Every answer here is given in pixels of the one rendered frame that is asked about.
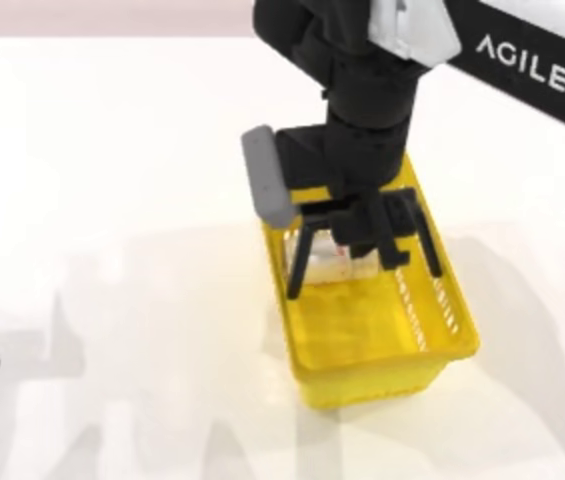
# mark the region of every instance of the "dark gray gripper body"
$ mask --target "dark gray gripper body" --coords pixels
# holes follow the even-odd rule
[[[298,210],[284,182],[273,129],[264,125],[246,132],[242,148],[256,213],[272,228],[290,227]]]

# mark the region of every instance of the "yellow container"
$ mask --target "yellow container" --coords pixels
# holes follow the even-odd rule
[[[451,361],[470,357],[479,338],[409,158],[386,189],[414,187],[443,276],[434,279],[417,237],[399,239],[411,263],[370,279],[305,285],[286,298],[286,230],[264,226],[287,345],[302,395],[327,409],[425,389]],[[296,204],[329,198],[324,188],[292,192]],[[291,227],[298,227],[299,220]]]

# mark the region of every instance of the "yellow box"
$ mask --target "yellow box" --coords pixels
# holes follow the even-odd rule
[[[399,239],[411,263],[371,279],[305,285],[286,298],[284,235],[264,226],[293,368],[305,401],[327,409],[425,389],[451,361],[470,357],[479,337],[409,158],[385,189],[414,187],[443,276],[434,279],[419,239]],[[326,200],[326,189],[292,192],[294,203]],[[299,219],[290,230],[297,228]]]

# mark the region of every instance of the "white table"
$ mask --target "white table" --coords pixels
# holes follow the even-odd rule
[[[239,148],[323,108],[255,40],[0,41],[0,480],[565,480],[565,126],[423,80],[410,152],[483,348],[325,415]]]

